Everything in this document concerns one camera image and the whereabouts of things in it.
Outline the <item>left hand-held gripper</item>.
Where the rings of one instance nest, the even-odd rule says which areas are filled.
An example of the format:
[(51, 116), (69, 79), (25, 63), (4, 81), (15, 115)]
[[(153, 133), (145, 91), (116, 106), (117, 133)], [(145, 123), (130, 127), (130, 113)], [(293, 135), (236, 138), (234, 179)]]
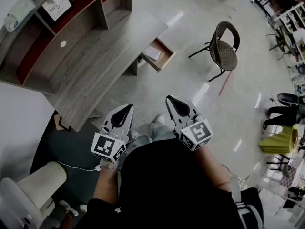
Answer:
[(117, 163), (126, 151), (128, 132), (132, 126), (133, 104), (124, 104), (109, 111), (98, 133), (95, 133), (91, 152), (98, 158)]

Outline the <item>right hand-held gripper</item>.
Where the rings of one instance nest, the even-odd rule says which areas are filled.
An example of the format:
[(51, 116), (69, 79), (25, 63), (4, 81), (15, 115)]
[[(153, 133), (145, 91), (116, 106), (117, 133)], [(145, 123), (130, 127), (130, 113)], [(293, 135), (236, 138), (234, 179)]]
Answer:
[(175, 124), (178, 139), (191, 151), (206, 145), (213, 137), (207, 119), (197, 113), (195, 105), (180, 96), (168, 95), (165, 104), (171, 120)]

